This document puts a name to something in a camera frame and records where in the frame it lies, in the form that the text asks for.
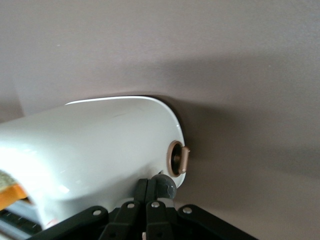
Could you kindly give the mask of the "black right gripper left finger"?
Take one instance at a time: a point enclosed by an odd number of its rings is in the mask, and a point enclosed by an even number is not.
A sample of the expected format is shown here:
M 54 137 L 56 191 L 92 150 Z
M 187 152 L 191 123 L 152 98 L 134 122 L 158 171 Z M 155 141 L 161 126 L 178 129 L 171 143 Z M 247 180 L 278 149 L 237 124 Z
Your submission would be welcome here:
M 134 197 L 125 200 L 111 213 L 102 206 L 89 207 L 76 215 L 30 237 L 31 240 L 128 240 L 138 239 L 134 233 L 148 180 L 140 179 Z

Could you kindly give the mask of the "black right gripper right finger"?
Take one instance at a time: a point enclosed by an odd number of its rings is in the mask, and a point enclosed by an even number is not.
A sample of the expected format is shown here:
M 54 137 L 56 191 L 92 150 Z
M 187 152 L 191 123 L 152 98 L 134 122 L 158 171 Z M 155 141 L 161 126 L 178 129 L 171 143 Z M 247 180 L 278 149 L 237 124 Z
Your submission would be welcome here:
M 175 209 L 177 186 L 170 177 L 153 177 L 146 192 L 147 240 L 255 240 L 208 211 L 187 204 Z

